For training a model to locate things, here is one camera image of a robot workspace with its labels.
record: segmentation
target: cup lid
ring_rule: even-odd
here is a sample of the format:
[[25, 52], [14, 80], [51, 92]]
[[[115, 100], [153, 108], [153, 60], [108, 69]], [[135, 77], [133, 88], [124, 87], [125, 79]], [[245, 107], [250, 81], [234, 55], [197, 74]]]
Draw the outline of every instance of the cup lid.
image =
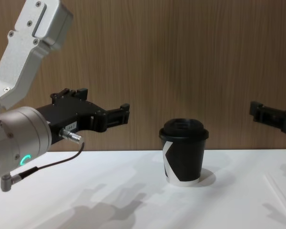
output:
[[204, 125], [195, 119], [176, 118], [164, 124], [159, 136], [166, 141], [191, 141], [197, 142], [206, 140], [209, 132]]

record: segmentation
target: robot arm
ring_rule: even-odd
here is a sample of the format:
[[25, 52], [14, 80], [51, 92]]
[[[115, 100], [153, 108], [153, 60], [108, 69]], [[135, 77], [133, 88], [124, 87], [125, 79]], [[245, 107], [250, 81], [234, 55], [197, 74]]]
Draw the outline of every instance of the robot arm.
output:
[[[71, 22], [72, 14], [59, 0], [26, 0], [0, 62], [0, 110], [26, 96], [42, 58], [62, 46]], [[128, 123], [128, 104], [106, 111], [88, 102], [87, 93], [88, 89], [64, 89], [52, 94], [47, 106], [0, 113], [2, 191], [20, 181], [20, 176], [10, 176], [12, 170], [43, 155], [52, 144], [63, 139], [81, 144], [78, 131], [104, 132]]]
[[0, 109], [23, 99], [41, 60], [61, 48], [73, 15], [59, 0], [27, 0], [0, 61]]

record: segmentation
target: wood grain panel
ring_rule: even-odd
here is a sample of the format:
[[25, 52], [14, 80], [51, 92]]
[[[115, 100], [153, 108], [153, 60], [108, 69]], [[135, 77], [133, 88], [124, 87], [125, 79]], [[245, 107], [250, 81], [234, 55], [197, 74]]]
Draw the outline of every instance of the wood grain panel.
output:
[[[130, 103], [128, 125], [83, 133], [89, 150], [159, 149], [174, 117], [202, 121], [209, 149], [286, 148], [285, 134], [248, 115], [251, 100], [286, 109], [286, 0], [63, 2], [74, 13], [66, 43], [19, 106], [64, 87], [88, 87], [106, 109]], [[0, 58], [23, 3], [0, 0]]]

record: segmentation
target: bolt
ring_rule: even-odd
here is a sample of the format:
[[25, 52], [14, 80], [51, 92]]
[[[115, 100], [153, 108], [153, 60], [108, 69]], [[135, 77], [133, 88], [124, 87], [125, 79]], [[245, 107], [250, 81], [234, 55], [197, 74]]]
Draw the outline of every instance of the bolt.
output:
[[7, 135], [8, 135], [8, 138], [13, 138], [14, 137], [13, 133], [8, 133]]

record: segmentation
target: cable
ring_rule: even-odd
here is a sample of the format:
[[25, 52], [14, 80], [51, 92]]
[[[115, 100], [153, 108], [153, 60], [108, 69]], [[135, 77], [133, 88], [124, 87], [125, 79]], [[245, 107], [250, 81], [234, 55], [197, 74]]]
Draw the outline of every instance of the cable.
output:
[[51, 164], [48, 164], [48, 165], [45, 165], [45, 166], [41, 166], [41, 167], [39, 167], [38, 169], [41, 170], [41, 169], [43, 169], [43, 168], [48, 168], [48, 167], [51, 167], [51, 166], [55, 166], [55, 165], [64, 163], [64, 162], [66, 162], [66, 161], [70, 161], [70, 160], [76, 158], [79, 154], [81, 154], [82, 151], [83, 151], [83, 149], [84, 149], [84, 147], [85, 147], [85, 143], [83, 142], [83, 143], [82, 143], [82, 146], [81, 146], [81, 148], [80, 148], [80, 150], [78, 151], [78, 153], [77, 153], [76, 155], [74, 155], [74, 156], [72, 156], [72, 157], [70, 157], [70, 158], [67, 158], [67, 159], [65, 159], [65, 160], [62, 160], [62, 161], [58, 161], [58, 162], [54, 162], [54, 163], [51, 163]]
[[32, 175], [33, 173], [37, 172], [38, 170], [41, 170], [41, 169], [44, 169], [44, 168], [48, 168], [48, 167], [51, 167], [51, 166], [55, 166], [55, 165], [58, 165], [58, 164], [61, 164], [61, 163], [64, 163], [64, 162], [67, 162], [67, 161], [70, 161], [74, 158], [76, 158], [79, 154], [82, 153], [82, 151], [84, 150], [84, 147], [85, 147], [85, 143], [83, 142], [82, 143], [82, 146], [80, 148], [80, 150], [78, 151], [78, 153], [70, 158], [67, 158], [67, 159], [64, 159], [64, 160], [61, 160], [61, 161], [57, 161], [57, 162], [54, 162], [54, 163], [51, 163], [51, 164], [48, 164], [48, 165], [45, 165], [45, 166], [41, 166], [41, 167], [33, 167], [33, 168], [30, 168], [22, 173], [19, 173], [13, 177], [16, 177], [16, 176], [20, 176], [21, 177], [21, 180], [23, 180], [24, 178], [28, 177], [29, 175]]

